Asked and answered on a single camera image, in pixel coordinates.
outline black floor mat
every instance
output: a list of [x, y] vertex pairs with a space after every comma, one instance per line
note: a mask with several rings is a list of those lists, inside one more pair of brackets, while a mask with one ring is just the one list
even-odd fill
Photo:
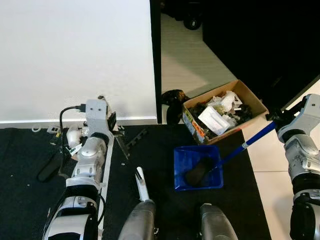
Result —
[[[131, 139], [145, 126], [126, 127]], [[144, 169], [149, 196], [156, 204], [159, 240], [195, 239], [199, 230], [199, 206], [211, 203], [220, 207], [231, 222], [239, 240], [270, 240], [258, 187], [244, 151], [223, 167], [221, 189], [174, 191], [174, 148], [195, 145], [184, 125], [147, 127], [144, 136], [130, 151], [126, 161], [117, 144], [113, 147], [107, 191], [103, 240], [116, 240], [128, 215], [139, 202], [134, 167]], [[244, 142], [242, 132], [217, 143], [226, 156]]]
[[[150, 197], [157, 206], [158, 239], [193, 239], [199, 213], [197, 207], [209, 202], [219, 206], [229, 218], [240, 240], [266, 240], [270, 234], [248, 153], [241, 153], [224, 168], [224, 187], [216, 190], [175, 192], [173, 179], [174, 147], [193, 145], [184, 125], [175, 127], [128, 126], [128, 140], [143, 128], [148, 130], [131, 149], [126, 161], [115, 141], [107, 193], [104, 240], [116, 240], [139, 194], [134, 167], [145, 170]], [[56, 150], [52, 134], [29, 129], [0, 130], [0, 239], [40, 240], [49, 207], [60, 199], [65, 180], [36, 180], [39, 170]], [[241, 132], [218, 143], [222, 156], [243, 142]]]

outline blue plastic basket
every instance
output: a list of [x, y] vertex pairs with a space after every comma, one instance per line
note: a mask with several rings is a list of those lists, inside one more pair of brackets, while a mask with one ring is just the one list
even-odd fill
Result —
[[174, 149], [174, 188], [176, 191], [220, 189], [224, 185], [222, 166], [210, 171], [203, 178], [202, 187], [192, 187], [185, 182], [185, 173], [193, 169], [204, 157], [213, 159], [212, 167], [221, 161], [215, 145], [180, 146]]

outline wire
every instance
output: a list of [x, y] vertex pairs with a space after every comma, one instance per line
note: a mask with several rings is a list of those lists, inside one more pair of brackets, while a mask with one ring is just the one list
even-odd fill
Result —
[[62, 168], [64, 167], [65, 165], [65, 139], [64, 139], [64, 127], [63, 127], [63, 123], [62, 123], [62, 116], [64, 114], [65, 111], [67, 110], [70, 110], [70, 109], [79, 109], [79, 106], [69, 106], [69, 107], [66, 107], [65, 109], [63, 109], [61, 112], [60, 112], [60, 116], [59, 116], [59, 122], [60, 122], [60, 132], [61, 132], [61, 151], [62, 151], [62, 160], [61, 160], [61, 163], [60, 163], [60, 168], [59, 168], [59, 176], [62, 176], [64, 177], [65, 179], [69, 178], [68, 175], [62, 173]]
[[105, 201], [105, 199], [101, 196], [101, 193], [98, 195], [99, 196], [99, 198], [102, 200], [102, 202], [103, 202], [103, 210], [102, 210], [102, 214], [101, 214], [101, 216], [100, 216], [100, 218], [99, 218], [99, 220], [98, 220], [98, 225], [101, 223], [101, 221], [102, 221], [102, 218], [104, 217], [104, 215], [105, 215], [105, 210], [106, 210], [106, 201]]

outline white wall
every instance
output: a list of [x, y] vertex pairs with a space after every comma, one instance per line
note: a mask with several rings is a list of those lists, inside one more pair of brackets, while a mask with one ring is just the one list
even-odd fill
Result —
[[0, 81], [0, 123], [55, 121], [99, 94], [121, 120], [155, 119], [149, 0], [1, 0]]

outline floor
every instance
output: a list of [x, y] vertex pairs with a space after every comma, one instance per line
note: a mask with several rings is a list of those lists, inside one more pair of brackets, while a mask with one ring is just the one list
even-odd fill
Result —
[[[161, 16], [161, 28], [162, 92], [182, 89], [187, 96], [194, 97], [236, 79], [202, 41], [201, 29], [190, 31], [182, 22], [164, 14]], [[303, 96], [310, 93], [320, 94], [320, 81]], [[162, 108], [164, 123], [166, 109], [165, 106]], [[265, 118], [259, 118], [243, 130], [244, 138], [248, 140], [267, 124]], [[311, 137], [320, 148], [320, 126], [311, 132]], [[272, 131], [247, 150], [271, 237], [290, 240], [293, 192], [283, 144]]]

